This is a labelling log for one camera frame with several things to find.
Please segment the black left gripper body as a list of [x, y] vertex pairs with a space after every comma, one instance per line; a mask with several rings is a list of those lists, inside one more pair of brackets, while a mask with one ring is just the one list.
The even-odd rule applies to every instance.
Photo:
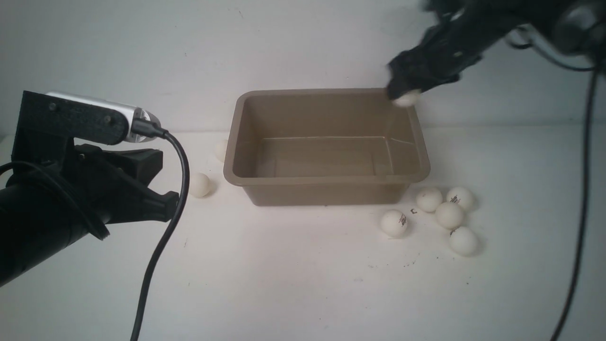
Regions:
[[138, 222], [138, 198], [164, 167], [158, 149], [104, 151], [95, 145], [74, 145], [76, 159], [66, 164], [66, 181], [74, 195], [69, 208], [89, 210], [103, 223]]

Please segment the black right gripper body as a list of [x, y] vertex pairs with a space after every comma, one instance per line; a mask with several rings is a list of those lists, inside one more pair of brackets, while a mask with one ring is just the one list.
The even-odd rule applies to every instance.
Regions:
[[400, 52], [388, 63], [388, 99], [460, 80], [461, 73], [482, 58], [482, 26], [482, 14], [438, 15], [437, 23], [426, 30], [416, 47]]

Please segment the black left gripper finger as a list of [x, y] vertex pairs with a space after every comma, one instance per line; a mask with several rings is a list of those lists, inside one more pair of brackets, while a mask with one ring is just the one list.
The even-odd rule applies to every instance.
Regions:
[[177, 192], [159, 194], [146, 190], [138, 198], [138, 222], [169, 222], [176, 213], [178, 203]]

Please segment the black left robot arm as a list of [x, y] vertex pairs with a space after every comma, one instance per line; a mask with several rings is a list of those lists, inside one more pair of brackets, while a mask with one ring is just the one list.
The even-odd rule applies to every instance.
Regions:
[[168, 222], [179, 194], [149, 188], [164, 166], [157, 149], [104, 151], [76, 145], [61, 178], [76, 192], [74, 207], [48, 178], [21, 168], [1, 190], [1, 284], [6, 285], [85, 235], [109, 224]]

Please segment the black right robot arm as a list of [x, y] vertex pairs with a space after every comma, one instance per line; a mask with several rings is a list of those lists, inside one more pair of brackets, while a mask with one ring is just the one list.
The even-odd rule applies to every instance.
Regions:
[[437, 25], [388, 63], [388, 99], [457, 82], [485, 50], [522, 25], [557, 52], [585, 56], [605, 73], [603, 0], [425, 0], [422, 8], [435, 13]]

